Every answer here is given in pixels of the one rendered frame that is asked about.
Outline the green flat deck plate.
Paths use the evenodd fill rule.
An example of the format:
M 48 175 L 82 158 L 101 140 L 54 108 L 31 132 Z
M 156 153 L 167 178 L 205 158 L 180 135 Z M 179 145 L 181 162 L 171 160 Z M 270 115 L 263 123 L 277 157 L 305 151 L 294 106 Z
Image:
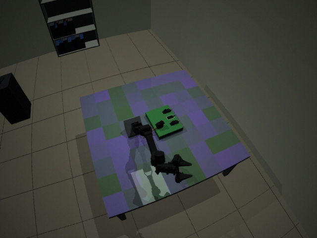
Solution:
M 179 122 L 169 105 L 146 112 L 146 117 L 159 140 L 183 131 L 183 125 Z M 155 124 L 161 120 L 165 124 L 163 124 L 162 128 L 157 129 Z

